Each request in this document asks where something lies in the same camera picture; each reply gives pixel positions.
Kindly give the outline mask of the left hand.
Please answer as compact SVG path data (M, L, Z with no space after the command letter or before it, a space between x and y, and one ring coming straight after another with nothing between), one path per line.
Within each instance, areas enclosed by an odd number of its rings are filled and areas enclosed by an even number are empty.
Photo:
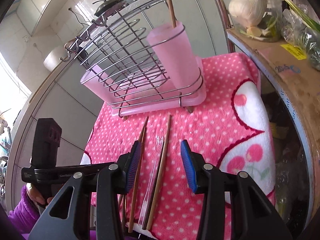
M34 202L35 205L48 205L53 197L45 199L39 190L31 183L26 184L27 195Z

